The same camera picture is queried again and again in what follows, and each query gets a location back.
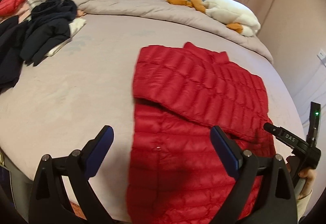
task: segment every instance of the bed sheet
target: bed sheet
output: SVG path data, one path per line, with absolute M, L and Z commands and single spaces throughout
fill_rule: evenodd
M 68 155 L 94 138 L 103 125 L 114 142 L 90 184 L 110 215 L 130 221 L 125 195 L 133 140 L 132 79 L 139 50 L 159 44 L 181 47 L 187 41 L 259 75 L 269 98 L 269 117 L 303 138 L 294 103 L 268 60 L 229 40 L 185 25 L 130 16 L 86 15 L 87 24 L 55 56 L 37 67 L 24 66 L 17 85 L 0 95 L 0 146 L 30 179 L 42 155 Z M 276 151 L 291 150 L 275 141 Z M 76 202 L 68 180 L 69 198 Z

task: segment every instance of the electrical socket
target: electrical socket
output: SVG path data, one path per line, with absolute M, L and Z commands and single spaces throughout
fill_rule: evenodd
M 326 53 L 322 49 L 319 50 L 317 57 L 322 61 L 322 63 L 326 66 Z

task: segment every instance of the bed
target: bed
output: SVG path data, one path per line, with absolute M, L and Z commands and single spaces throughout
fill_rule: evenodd
M 87 24 L 70 43 L 37 67 L 24 66 L 17 85 L 0 95 L 0 146 L 28 178 L 34 178 L 45 153 L 66 156 L 111 125 L 113 145 L 90 184 L 112 218 L 130 221 L 125 195 L 134 126 L 131 85 L 139 50 L 151 44 L 182 47 L 190 41 L 227 51 L 231 61 L 263 79 L 273 123 L 304 137 L 294 103 L 257 38 L 254 45 L 261 49 L 255 52 L 244 47 L 250 44 L 240 35 L 241 45 L 180 23 L 110 14 L 86 15 Z M 291 153 L 278 141 L 275 147 L 283 157 Z M 76 202 L 67 179 L 65 184 Z

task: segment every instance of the comforter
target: comforter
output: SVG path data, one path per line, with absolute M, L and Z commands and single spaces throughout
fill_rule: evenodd
M 78 9 L 89 14 L 131 15 L 165 20 L 213 33 L 257 52 L 273 63 L 268 49 L 253 37 L 245 37 L 207 15 L 187 6 L 172 5 L 166 0 L 73 0 Z
M 268 100 L 260 77 L 230 62 L 226 52 L 186 43 L 141 49 L 133 81 L 135 133 L 128 212 L 133 224 L 205 224 L 231 191 L 209 132 L 219 125 L 242 149 L 275 154 L 263 130 Z M 253 208 L 258 177 L 241 218 Z

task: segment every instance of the plush toy head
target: plush toy head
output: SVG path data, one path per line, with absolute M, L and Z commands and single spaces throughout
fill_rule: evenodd
M 203 5 L 206 7 L 206 15 L 228 25 L 228 28 L 232 30 L 235 30 L 233 29 L 235 27 L 235 31 L 240 35 L 253 36 L 260 29 L 260 23 L 254 13 L 239 2 L 234 0 L 205 0 Z

